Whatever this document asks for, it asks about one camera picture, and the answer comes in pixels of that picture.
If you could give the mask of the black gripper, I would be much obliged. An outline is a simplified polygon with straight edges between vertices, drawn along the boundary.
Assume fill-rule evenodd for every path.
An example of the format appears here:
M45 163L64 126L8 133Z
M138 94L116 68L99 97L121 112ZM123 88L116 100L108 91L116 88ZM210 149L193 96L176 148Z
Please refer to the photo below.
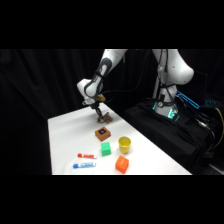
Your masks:
M95 109L95 112L96 112L97 117L98 117L98 115L99 115L99 117L103 117L102 112L101 112L101 110L99 109L100 103L101 103L101 101L95 101L95 102L93 102L93 103L90 105L90 107L91 107L92 109Z

